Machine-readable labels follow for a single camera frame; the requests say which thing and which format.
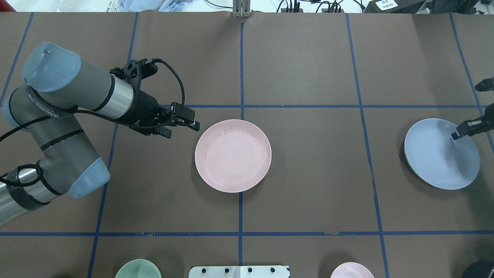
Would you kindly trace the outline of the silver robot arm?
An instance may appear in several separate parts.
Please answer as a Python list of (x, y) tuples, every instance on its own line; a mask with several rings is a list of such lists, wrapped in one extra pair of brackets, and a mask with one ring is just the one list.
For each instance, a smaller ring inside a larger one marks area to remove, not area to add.
[[(181, 101), (162, 107), (141, 90), (141, 81), (165, 65), (177, 79)], [(30, 132), (44, 158), (20, 165), (1, 176), (1, 224), (38, 210), (63, 194), (84, 197), (110, 180), (75, 115), (87, 114), (129, 127), (144, 136), (171, 138), (170, 126), (200, 129), (195, 112), (185, 107), (183, 83), (162, 59), (130, 60), (105, 71), (77, 53), (52, 42), (39, 44), (22, 70), (23, 86), (12, 92), (2, 109), (14, 133)]]

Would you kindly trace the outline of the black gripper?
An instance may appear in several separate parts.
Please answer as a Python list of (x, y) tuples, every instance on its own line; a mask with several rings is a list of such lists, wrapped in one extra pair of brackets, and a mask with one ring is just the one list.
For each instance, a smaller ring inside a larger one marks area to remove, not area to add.
[(149, 128), (152, 125), (162, 125), (167, 121), (169, 126), (184, 126), (196, 132), (200, 130), (200, 122), (196, 120), (192, 109), (178, 102), (172, 102), (169, 109), (165, 109), (154, 97), (140, 90), (134, 110), (129, 116), (129, 123), (134, 126), (130, 129), (145, 136), (153, 134), (170, 139), (172, 130), (164, 125)]

